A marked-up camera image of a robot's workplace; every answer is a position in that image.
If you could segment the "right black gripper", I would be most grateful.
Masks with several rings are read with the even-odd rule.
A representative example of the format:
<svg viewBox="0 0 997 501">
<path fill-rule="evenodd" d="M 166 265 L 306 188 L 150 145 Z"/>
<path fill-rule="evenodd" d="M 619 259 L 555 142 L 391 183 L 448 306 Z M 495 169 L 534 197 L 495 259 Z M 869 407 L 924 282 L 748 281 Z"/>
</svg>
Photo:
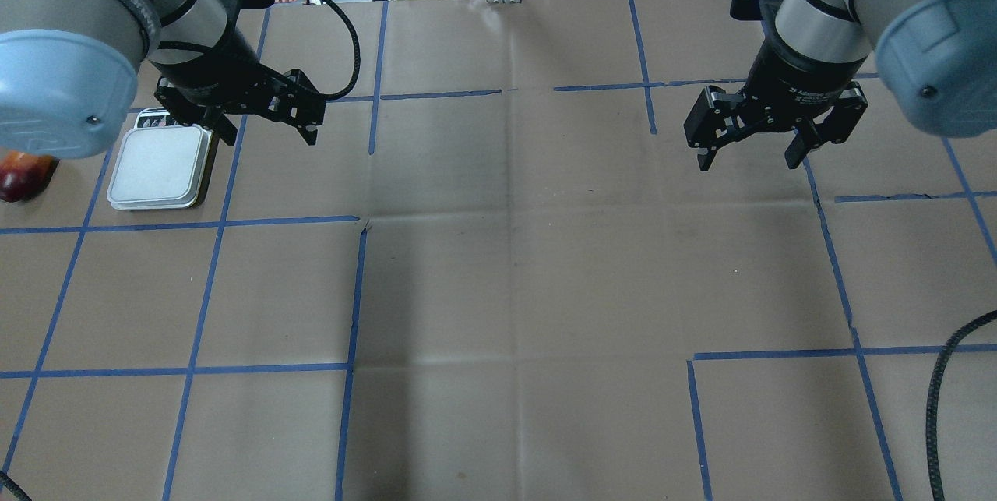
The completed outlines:
<svg viewBox="0 0 997 501">
<path fill-rule="evenodd" d="M 765 39 L 744 85 L 730 92 L 709 83 L 684 121 L 700 170 L 710 170 L 719 147 L 755 134 L 794 132 L 784 151 L 791 170 L 815 147 L 844 143 L 869 107 L 854 81 L 862 63 L 825 63 Z"/>
</svg>

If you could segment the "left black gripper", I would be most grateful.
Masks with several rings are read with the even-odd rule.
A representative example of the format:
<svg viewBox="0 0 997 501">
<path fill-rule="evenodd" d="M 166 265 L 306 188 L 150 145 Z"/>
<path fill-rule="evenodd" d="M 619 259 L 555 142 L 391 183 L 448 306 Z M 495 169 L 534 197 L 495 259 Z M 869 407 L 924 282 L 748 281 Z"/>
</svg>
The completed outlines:
<svg viewBox="0 0 997 501">
<path fill-rule="evenodd" d="M 225 145 L 238 141 L 232 115 L 259 115 L 296 128 L 307 146 L 316 146 L 324 122 L 324 97 L 301 70 L 277 72 L 260 63 L 252 50 L 170 43 L 192 49 L 185 63 L 153 63 L 160 72 L 154 96 L 182 124 L 201 125 Z"/>
</svg>

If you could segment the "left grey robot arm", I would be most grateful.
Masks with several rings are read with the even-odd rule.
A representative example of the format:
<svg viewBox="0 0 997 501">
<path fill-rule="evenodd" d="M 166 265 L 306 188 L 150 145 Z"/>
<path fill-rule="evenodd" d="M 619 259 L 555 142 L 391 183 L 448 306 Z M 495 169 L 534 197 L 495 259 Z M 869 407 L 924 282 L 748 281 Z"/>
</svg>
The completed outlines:
<svg viewBox="0 0 997 501">
<path fill-rule="evenodd" d="M 234 145 L 232 115 L 297 129 L 313 145 L 326 100 L 300 70 L 260 63 L 238 29 L 275 0 L 2 0 L 1 139 L 8 150 L 83 159 L 109 150 L 143 63 L 175 121 Z"/>
</svg>

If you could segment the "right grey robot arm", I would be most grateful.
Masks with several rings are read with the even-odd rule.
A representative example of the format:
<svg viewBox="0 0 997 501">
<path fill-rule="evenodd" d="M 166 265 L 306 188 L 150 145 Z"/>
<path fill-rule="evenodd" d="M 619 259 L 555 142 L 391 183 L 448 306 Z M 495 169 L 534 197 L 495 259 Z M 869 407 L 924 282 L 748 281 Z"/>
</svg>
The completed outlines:
<svg viewBox="0 0 997 501">
<path fill-rule="evenodd" d="M 763 42 L 743 88 L 706 86 L 684 122 L 701 171 L 755 134 L 794 134 L 789 168 L 847 142 L 868 107 L 855 75 L 869 56 L 913 127 L 995 128 L 996 0 L 732 0 L 729 12 L 760 22 Z"/>
</svg>

